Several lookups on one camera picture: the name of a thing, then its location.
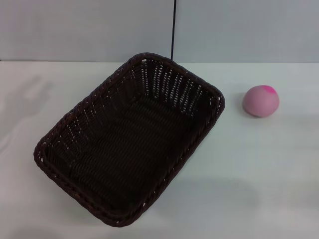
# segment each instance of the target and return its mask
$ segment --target basket bottom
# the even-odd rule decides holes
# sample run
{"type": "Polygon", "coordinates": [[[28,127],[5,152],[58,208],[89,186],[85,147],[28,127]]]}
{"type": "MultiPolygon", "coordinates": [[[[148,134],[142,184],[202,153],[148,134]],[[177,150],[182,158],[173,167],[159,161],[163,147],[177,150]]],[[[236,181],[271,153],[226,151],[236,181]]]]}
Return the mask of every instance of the basket bottom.
{"type": "MultiPolygon", "coordinates": [[[[126,212],[164,176],[191,123],[189,117],[143,97],[87,142],[67,177],[109,209],[126,212]]],[[[57,162],[62,159],[56,153],[54,158],[48,160],[63,172],[66,164],[57,162]]]]}

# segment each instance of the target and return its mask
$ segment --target ball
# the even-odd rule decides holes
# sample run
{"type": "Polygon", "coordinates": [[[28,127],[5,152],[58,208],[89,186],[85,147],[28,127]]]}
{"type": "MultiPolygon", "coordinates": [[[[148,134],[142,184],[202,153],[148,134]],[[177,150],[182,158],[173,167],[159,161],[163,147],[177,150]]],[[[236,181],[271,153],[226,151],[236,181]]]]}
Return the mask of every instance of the ball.
{"type": "Polygon", "coordinates": [[[244,96],[244,110],[256,117],[272,115],[279,106],[279,96],[271,86],[255,86],[244,96]]]}

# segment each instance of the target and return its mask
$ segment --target white table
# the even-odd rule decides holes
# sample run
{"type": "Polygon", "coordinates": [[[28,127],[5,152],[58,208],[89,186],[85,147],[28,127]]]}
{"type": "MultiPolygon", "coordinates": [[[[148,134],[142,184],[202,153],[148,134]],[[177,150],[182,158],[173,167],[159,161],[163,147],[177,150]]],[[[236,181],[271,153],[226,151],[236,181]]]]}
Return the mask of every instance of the white table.
{"type": "Polygon", "coordinates": [[[226,108],[154,205],[116,229],[64,193],[34,163],[34,147],[119,66],[0,62],[1,239],[319,237],[319,64],[183,64],[221,90],[226,108]],[[261,84],[281,104],[254,119],[241,98],[261,84]]]}

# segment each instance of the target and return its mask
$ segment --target magenta spot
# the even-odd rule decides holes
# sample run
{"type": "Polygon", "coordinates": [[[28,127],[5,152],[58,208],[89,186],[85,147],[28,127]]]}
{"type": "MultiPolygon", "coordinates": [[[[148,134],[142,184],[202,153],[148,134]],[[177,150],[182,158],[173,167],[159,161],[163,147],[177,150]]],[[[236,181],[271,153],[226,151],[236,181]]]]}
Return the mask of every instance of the magenta spot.
{"type": "Polygon", "coordinates": [[[275,91],[275,89],[274,88],[272,88],[271,86],[262,86],[267,92],[269,92],[269,93],[272,93],[272,94],[275,94],[275,93],[277,93],[276,91],[275,91]]]}

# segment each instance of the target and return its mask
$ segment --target wicker basket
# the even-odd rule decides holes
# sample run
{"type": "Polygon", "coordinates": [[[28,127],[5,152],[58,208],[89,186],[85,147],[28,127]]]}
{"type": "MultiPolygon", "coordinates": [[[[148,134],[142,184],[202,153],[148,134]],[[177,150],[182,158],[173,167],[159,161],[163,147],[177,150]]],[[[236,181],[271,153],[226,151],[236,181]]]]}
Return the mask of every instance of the wicker basket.
{"type": "Polygon", "coordinates": [[[133,223],[224,110],[215,87],[151,53],[131,58],[37,144],[36,164],[94,216],[133,223]]]}

